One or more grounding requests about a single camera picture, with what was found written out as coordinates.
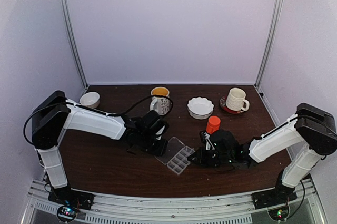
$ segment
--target dark brown tabletop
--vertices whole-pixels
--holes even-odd
[[[101,95],[100,110],[123,112],[133,103],[150,94],[159,85],[91,86],[89,91]],[[175,136],[191,148],[201,146],[199,132],[207,120],[196,120],[188,114],[187,102],[203,96],[212,100],[212,115],[221,118],[221,129],[233,133],[239,143],[260,136],[274,124],[253,86],[239,86],[247,93],[250,109],[240,115],[228,114],[219,107],[219,99],[232,85],[161,85],[170,90],[174,101],[172,112],[165,118],[170,128],[166,139]],[[136,107],[129,116],[143,116],[150,100]],[[284,150],[249,170],[231,167],[206,169],[190,164],[179,176],[153,156],[132,149],[109,138],[86,132],[68,130],[61,144],[61,155],[71,186],[74,189],[136,197],[198,197],[248,192],[275,186],[277,175],[290,163]]]

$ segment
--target bowl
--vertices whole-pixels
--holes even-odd
[[[204,120],[211,116],[214,105],[207,98],[197,97],[189,100],[187,109],[191,117],[197,120]]]
[[[85,93],[80,98],[80,104],[95,109],[100,104],[100,95],[97,92]]]

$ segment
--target red bottle cap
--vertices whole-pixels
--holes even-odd
[[[209,121],[207,123],[206,132],[208,134],[212,134],[215,131],[219,130],[220,123],[221,123],[221,120],[220,120],[219,117],[217,117],[217,116],[211,116],[211,117],[209,117]]]

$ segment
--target white wall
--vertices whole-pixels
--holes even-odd
[[[284,0],[262,82],[275,115],[283,122],[307,102],[337,119],[336,80],[337,0]],[[319,163],[312,176],[329,223],[336,223],[337,153]]]
[[[68,0],[86,78],[254,83],[274,0]]]
[[[22,136],[23,123],[54,90],[78,99],[82,87],[59,0],[0,0],[0,5],[0,222],[18,223],[32,178],[42,174],[36,152]]]

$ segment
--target mug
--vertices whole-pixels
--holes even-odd
[[[232,88],[226,100],[226,106],[232,111],[248,111],[249,101],[245,99],[246,93],[239,88]]]
[[[167,96],[169,98],[170,91],[165,87],[156,87],[151,91],[151,95]],[[166,98],[152,97],[150,111],[155,110],[160,116],[165,115],[170,110],[170,101]]]

